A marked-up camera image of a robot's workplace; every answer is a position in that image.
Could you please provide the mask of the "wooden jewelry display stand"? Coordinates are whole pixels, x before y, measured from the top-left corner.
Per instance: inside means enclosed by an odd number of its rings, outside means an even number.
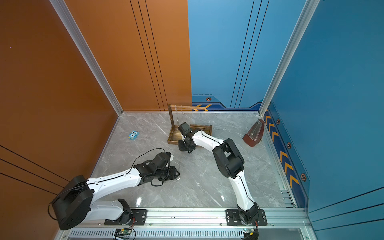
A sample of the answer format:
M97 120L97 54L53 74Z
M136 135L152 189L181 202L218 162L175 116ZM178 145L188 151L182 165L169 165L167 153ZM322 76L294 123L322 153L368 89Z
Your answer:
M193 106L178 106L178 105L168 105L168 111L170 116L170 122L171 122L171 130L168 136L168 144L170 145L178 145L179 140L182 140L185 133L192 132L193 130L197 131L203 131L206 134L212 135L213 133L213 126L212 125L190 125L188 126L184 125L181 127L179 124L175 124L174 116L173 116L173 110L177 111L183 111L183 110L204 110L207 111L207 107L193 107Z

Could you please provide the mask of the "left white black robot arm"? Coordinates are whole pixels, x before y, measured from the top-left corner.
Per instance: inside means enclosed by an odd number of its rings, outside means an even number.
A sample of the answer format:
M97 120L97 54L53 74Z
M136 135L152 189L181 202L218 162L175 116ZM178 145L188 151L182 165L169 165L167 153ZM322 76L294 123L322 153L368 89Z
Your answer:
M175 180L180 173L171 165L173 155L161 152L152 160L134 165L122 172L85 179L74 177L49 203L60 230L70 230L83 222L102 220L106 225L133 225L134 212L124 199L103 201L115 192L152 183Z

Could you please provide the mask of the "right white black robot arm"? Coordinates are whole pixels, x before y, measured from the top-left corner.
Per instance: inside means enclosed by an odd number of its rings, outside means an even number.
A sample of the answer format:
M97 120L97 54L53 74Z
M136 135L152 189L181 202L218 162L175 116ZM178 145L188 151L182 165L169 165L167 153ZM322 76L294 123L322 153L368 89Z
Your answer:
M253 225L260 213L260 207L253 199L246 182L245 160L232 139L217 139L203 130L191 128L187 123L178 127L182 139L178 141L181 152L191 153L197 146L213 153L220 173L233 187L237 198L240 220L245 225Z

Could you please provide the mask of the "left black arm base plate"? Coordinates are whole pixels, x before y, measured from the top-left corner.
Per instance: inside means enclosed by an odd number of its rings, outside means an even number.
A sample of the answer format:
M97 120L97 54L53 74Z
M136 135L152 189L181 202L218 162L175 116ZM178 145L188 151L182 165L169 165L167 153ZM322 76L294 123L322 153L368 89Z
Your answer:
M124 211L116 220L105 220L106 226L144 226L147 218L147 209Z

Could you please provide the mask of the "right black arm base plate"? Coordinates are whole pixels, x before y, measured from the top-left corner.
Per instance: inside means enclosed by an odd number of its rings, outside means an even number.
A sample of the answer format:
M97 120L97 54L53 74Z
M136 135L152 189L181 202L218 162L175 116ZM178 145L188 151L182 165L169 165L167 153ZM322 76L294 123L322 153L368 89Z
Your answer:
M268 221L264 210L250 212L239 209L225 210L228 226L267 226Z

